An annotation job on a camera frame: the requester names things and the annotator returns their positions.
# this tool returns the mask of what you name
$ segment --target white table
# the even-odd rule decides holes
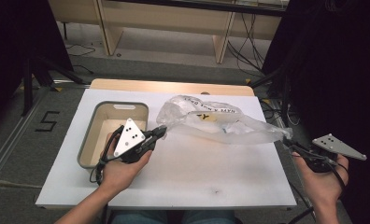
[[[77,156],[95,106],[102,101],[142,102],[149,107],[148,129],[164,102],[176,93],[86,90],[36,205],[64,208],[97,188]],[[200,95],[203,101],[235,105],[264,120],[253,96]],[[295,206],[274,144],[224,145],[179,133],[159,140],[149,164],[129,189],[109,206],[120,209],[236,209]]]

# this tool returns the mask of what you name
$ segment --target transparent plastic bag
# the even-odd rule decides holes
[[[250,145],[272,143],[284,136],[291,139],[292,129],[281,129],[253,119],[238,107],[179,95],[161,108],[156,122],[167,131],[204,137],[225,144]]]

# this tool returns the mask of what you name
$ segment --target beige plastic tray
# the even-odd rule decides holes
[[[142,103],[102,102],[97,105],[78,154],[79,165],[91,171],[105,148],[107,135],[125,125],[127,119],[146,131],[148,114],[148,106]]]

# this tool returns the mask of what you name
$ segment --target gray carpet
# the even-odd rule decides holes
[[[257,78],[247,75],[237,69],[207,68],[200,66],[142,63],[121,60],[104,60],[87,57],[73,57],[73,64],[81,64],[94,71],[88,74],[76,67],[80,76],[85,79],[96,77],[114,77],[124,79],[144,79],[163,81],[186,81],[200,83],[245,84],[246,78]],[[256,95],[264,96],[265,87],[255,90]],[[0,172],[0,180],[11,183],[30,185],[0,186],[0,223],[52,223],[62,216],[65,210],[46,210],[37,208],[35,200],[40,187],[44,184],[55,157],[64,140],[66,131],[77,110],[83,89],[64,88],[62,91],[50,91],[38,107],[35,116],[28,125],[20,142],[16,145]],[[7,112],[0,119],[0,146],[7,134],[16,123],[22,109],[22,93],[19,91],[9,102]],[[50,111],[48,120],[57,121],[51,132],[36,132],[48,130],[51,124],[43,124],[41,120]],[[301,126],[294,127],[295,135],[303,141],[308,141],[307,134]],[[301,183],[288,152],[277,143],[277,152],[289,180],[301,190]],[[236,215],[245,223],[287,223],[293,217],[306,209],[302,201],[292,209],[264,208],[238,210]],[[341,223],[351,223],[346,211],[339,206]],[[298,223],[312,223],[311,216]]]

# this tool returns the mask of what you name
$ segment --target hand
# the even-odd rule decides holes
[[[111,144],[107,155],[113,155],[115,142]],[[103,170],[103,182],[92,194],[72,208],[56,223],[92,223],[100,210],[118,193],[127,189],[138,172],[148,163],[152,151],[148,151],[138,162],[125,164],[110,161]]]
[[[107,155],[113,156],[114,146],[116,145],[118,138],[118,135],[115,136],[115,139],[112,141],[112,144],[109,147]],[[121,191],[127,189],[133,182],[135,176],[148,163],[151,153],[151,150],[148,151],[138,162],[131,164],[126,164],[121,161],[110,161],[107,163],[103,170],[103,181],[100,188],[108,190],[113,197]]]
[[[306,165],[305,160],[298,153],[293,152],[296,165],[301,171],[307,197],[313,204],[318,223],[337,223],[336,202],[342,193],[342,188],[334,173],[314,173]],[[338,155],[337,163],[349,168],[349,161]],[[341,166],[335,167],[345,185],[349,182],[348,172]]]

